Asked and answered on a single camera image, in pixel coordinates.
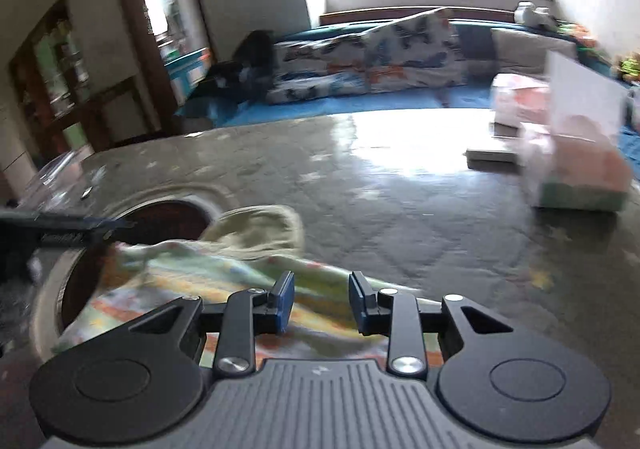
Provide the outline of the butterfly print cushion lying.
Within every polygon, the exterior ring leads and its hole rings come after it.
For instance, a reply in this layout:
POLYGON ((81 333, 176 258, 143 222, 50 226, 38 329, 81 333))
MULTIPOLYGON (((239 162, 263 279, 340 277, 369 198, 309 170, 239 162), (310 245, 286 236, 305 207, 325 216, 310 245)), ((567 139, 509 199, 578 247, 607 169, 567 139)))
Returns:
POLYGON ((360 34, 274 46, 271 105, 366 94, 366 43, 360 34))

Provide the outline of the dark wooden cabinet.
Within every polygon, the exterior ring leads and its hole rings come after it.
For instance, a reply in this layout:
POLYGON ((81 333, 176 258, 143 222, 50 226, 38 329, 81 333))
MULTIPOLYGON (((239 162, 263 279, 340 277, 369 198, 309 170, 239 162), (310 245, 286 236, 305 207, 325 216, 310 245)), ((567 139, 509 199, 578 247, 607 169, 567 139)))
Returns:
POLYGON ((38 166, 84 147, 129 145, 154 131, 133 76, 91 86, 67 0, 57 0, 29 32, 9 76, 38 166))

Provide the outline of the round black induction cooktop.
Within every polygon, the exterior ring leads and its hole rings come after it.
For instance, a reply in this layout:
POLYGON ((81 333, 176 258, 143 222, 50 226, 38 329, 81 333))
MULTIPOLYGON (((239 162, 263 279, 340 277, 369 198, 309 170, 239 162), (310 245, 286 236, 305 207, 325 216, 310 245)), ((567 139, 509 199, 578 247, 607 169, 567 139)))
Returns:
POLYGON ((124 284, 127 273, 144 264, 148 247, 196 240, 220 214, 219 206, 197 196, 148 200, 122 212, 119 217, 129 224, 122 238, 114 244, 88 247, 63 269, 55 305, 58 331, 78 318, 93 295, 124 284))

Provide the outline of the pink tissue pack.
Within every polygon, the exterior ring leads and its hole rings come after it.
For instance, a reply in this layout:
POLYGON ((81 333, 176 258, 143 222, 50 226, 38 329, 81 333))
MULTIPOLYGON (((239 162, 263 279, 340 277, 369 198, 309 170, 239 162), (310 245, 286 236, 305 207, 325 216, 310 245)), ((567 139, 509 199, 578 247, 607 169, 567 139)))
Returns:
POLYGON ((632 171, 600 126, 570 116, 565 128, 524 123, 518 167, 526 199, 537 209, 616 213, 623 209, 632 171))
POLYGON ((509 128, 522 123, 546 124, 550 88, 547 82, 514 73, 498 73, 491 82, 495 122, 509 128))

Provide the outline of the pink tissue pack near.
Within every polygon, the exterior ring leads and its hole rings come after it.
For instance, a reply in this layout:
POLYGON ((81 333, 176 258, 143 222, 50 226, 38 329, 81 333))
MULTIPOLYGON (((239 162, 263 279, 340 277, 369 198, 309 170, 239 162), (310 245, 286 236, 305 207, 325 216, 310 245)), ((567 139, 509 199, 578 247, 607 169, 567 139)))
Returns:
POLYGON ((623 209, 632 171, 600 126, 570 116, 565 128, 524 123, 518 167, 526 199, 537 209, 616 213, 623 209))

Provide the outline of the clear plastic food container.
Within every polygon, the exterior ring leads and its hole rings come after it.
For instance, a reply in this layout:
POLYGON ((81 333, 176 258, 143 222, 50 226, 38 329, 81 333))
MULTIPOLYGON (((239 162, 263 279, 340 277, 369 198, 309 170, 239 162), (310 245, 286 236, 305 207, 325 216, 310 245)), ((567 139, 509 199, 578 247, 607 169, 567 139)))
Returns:
POLYGON ((44 165, 27 184, 18 207, 58 212, 76 206, 86 189, 81 162, 77 151, 68 151, 44 165))

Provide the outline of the grey plain cushion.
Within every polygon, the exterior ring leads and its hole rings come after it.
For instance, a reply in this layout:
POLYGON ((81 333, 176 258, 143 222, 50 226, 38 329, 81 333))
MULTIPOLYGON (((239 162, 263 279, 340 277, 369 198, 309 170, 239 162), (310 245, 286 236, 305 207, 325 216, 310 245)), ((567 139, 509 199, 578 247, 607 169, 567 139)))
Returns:
POLYGON ((499 73, 545 79, 548 52, 578 59, 576 45, 567 40, 509 29, 492 29, 491 37, 499 73))

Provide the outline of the colourful plush toys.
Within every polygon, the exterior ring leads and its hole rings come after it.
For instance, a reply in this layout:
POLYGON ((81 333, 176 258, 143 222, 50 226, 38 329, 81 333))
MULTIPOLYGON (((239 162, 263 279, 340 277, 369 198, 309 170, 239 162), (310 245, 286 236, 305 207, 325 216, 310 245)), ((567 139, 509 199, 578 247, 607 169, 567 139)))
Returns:
POLYGON ((625 56, 616 56, 611 67, 614 79, 628 84, 640 81, 640 53, 633 52, 625 56))

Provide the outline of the white plush toy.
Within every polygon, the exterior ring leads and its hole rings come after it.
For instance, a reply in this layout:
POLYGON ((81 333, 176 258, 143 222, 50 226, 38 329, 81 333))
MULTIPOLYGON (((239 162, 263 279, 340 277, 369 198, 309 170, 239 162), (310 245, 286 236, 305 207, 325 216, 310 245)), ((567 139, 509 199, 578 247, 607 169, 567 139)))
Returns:
POLYGON ((538 7, 533 2, 519 2, 514 10, 514 22, 522 27, 554 31, 558 26, 548 7, 538 7))

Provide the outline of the green patterned children's jacket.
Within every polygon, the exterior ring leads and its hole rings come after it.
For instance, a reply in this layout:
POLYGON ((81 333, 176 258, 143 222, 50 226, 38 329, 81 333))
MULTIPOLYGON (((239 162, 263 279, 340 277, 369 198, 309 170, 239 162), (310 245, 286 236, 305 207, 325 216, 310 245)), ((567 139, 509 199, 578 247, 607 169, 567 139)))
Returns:
POLYGON ((386 359, 387 341, 357 332, 348 305, 345 268, 302 256, 304 227, 288 206, 249 206, 226 212, 194 241, 171 240, 145 250, 144 264, 119 287, 103 289, 53 344, 60 354, 180 296, 226 302, 231 293, 269 289, 295 275, 295 304, 281 336, 262 335, 256 359, 386 359))

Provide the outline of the black bag on sofa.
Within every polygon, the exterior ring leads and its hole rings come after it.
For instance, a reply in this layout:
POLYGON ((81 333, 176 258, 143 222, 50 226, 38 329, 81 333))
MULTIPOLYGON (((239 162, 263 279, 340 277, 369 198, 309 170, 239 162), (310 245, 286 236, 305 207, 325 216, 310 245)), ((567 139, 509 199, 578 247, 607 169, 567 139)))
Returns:
POLYGON ((266 30, 250 32, 238 45, 228 61, 212 65, 188 97, 221 97, 239 104, 260 102, 273 87, 274 45, 272 33, 266 30))

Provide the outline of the black marker pen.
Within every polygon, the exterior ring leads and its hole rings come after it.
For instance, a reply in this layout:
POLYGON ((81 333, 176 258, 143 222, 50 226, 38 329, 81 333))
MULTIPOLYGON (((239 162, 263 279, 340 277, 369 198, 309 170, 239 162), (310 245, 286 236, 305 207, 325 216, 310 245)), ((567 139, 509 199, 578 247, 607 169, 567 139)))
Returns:
POLYGON ((93 186, 88 186, 84 191, 82 191, 82 194, 80 196, 80 200, 88 199, 89 196, 91 195, 92 191, 93 191, 93 186))

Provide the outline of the pink tissue pack far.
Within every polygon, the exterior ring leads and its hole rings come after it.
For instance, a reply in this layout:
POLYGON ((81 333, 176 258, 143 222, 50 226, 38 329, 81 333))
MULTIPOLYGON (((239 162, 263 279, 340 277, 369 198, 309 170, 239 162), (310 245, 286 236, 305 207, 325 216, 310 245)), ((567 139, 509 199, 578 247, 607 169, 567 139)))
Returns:
POLYGON ((509 128, 522 123, 546 124, 550 88, 547 82, 514 73, 498 73, 491 82, 495 122, 509 128))

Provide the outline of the blue white cabinet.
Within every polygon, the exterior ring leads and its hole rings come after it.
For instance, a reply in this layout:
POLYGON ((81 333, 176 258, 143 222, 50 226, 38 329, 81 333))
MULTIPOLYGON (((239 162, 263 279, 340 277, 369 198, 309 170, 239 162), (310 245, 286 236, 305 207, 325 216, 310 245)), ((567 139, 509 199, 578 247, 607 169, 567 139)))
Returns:
POLYGON ((212 65, 212 53, 208 47, 171 58, 165 64, 177 104, 182 106, 194 88, 205 78, 212 65))

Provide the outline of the butterfly print cushion upright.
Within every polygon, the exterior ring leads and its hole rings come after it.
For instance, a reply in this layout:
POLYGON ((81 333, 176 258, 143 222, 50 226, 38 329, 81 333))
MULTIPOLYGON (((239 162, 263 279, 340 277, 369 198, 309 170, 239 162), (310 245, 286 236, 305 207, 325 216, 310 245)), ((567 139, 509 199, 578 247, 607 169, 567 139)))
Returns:
POLYGON ((468 80, 468 65, 446 8, 380 24, 362 39, 373 93, 446 88, 468 80))

